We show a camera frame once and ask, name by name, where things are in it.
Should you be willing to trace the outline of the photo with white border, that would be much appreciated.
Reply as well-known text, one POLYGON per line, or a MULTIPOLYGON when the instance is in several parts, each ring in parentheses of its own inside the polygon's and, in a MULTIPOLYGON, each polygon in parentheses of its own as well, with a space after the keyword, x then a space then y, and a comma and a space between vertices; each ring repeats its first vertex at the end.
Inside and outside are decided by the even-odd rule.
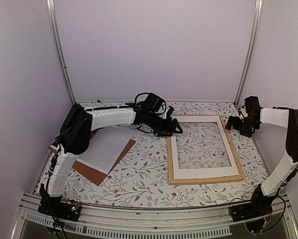
POLYGON ((65 175, 65 167, 72 166, 75 161, 108 174, 135 133, 131 128, 122 126, 109 126, 94 132, 84 153, 78 156, 62 153, 58 156, 56 167, 60 170, 56 171, 57 174, 65 175))

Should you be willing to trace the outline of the clear acrylic sheet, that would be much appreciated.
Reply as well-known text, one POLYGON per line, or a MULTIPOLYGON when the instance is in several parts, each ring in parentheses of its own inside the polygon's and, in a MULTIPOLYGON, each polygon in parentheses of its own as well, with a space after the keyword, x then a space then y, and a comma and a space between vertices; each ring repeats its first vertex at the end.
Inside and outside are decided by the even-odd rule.
POLYGON ((216 122, 181 122, 176 136, 180 169, 230 167, 230 159, 216 122))

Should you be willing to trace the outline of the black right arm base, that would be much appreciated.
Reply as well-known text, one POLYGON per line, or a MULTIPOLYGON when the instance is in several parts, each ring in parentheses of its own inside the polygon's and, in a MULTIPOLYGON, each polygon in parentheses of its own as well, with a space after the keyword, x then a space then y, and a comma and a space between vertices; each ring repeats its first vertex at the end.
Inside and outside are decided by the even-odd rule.
POLYGON ((249 203, 229 206, 228 211, 234 222, 268 215, 273 212, 272 202, 276 197, 277 195, 265 196, 260 184, 255 188, 249 203))

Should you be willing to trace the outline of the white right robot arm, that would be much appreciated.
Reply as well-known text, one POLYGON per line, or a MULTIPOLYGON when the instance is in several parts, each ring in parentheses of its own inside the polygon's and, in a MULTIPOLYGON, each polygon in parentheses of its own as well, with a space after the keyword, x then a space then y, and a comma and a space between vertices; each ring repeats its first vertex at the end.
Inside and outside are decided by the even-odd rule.
POLYGON ((225 128, 237 130, 251 137, 260 124, 283 127, 287 130, 285 151, 271 175, 260 185, 259 194, 274 197, 277 191, 288 184, 298 170, 298 109, 259 108, 247 113, 247 117, 230 116, 225 128))

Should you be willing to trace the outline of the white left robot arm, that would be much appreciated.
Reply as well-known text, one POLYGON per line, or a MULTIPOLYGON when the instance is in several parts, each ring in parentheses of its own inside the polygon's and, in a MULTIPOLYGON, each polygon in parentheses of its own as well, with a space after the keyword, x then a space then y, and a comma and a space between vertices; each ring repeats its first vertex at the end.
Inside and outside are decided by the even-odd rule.
POLYGON ((60 128, 60 134, 55 138, 57 151, 51 160, 47 182, 41 184, 39 189, 42 198, 48 197, 43 204, 44 208, 53 216, 62 214, 63 204, 55 198, 62 196, 62 188, 70 169, 78 156, 87 151, 92 131, 125 124, 138 127, 146 125, 157 137, 183 133, 178 120, 171 116, 173 110, 173 107, 168 107, 159 113, 158 108, 145 103, 98 108, 73 105, 60 128))

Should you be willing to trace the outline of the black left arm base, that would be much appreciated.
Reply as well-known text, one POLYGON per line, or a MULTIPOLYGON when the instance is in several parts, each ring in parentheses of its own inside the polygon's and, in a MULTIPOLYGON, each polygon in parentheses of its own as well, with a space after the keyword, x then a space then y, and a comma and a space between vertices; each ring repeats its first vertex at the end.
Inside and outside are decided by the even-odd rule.
POLYGON ((39 189, 41 196, 38 212, 58 219, 77 222, 81 213, 81 203, 74 200, 62 201, 62 196, 51 197, 45 190, 44 184, 39 189))

